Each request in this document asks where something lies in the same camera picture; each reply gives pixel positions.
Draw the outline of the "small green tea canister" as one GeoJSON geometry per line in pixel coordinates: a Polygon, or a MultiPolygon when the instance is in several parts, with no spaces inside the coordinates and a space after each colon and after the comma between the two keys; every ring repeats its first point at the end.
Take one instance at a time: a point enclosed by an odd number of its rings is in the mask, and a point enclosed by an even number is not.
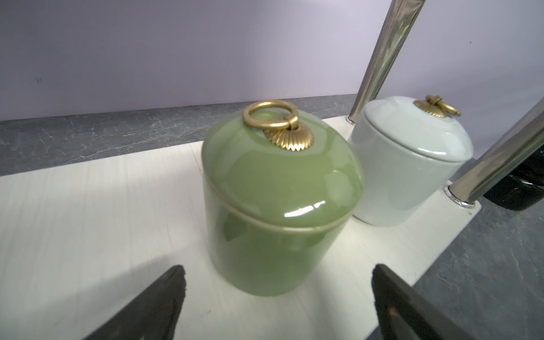
{"type": "Polygon", "coordinates": [[[217,123],[201,161],[213,264],[255,296],[305,281],[364,192],[346,139],[282,100],[252,103],[217,123]]]}

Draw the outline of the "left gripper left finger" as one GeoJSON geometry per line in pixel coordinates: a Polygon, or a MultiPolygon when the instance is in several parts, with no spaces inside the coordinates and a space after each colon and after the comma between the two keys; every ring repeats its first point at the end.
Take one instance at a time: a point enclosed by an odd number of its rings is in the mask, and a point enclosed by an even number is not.
{"type": "Polygon", "coordinates": [[[176,265],[87,339],[173,339],[184,299],[186,272],[176,265]]]}

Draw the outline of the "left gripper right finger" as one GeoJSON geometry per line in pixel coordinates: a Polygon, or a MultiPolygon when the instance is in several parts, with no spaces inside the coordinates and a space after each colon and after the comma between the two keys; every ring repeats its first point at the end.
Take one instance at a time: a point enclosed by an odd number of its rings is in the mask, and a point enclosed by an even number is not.
{"type": "Polygon", "coordinates": [[[472,339],[431,303],[423,299],[385,264],[373,270],[371,286],[384,339],[472,339]]]}

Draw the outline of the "small white tea canister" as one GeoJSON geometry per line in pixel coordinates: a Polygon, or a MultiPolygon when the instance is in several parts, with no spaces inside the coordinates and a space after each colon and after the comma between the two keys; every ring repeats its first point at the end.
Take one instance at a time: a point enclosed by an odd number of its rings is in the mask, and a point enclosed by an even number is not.
{"type": "Polygon", "coordinates": [[[354,216],[370,225],[406,221],[473,157],[460,111],[440,96],[368,102],[348,139],[364,170],[354,216]]]}

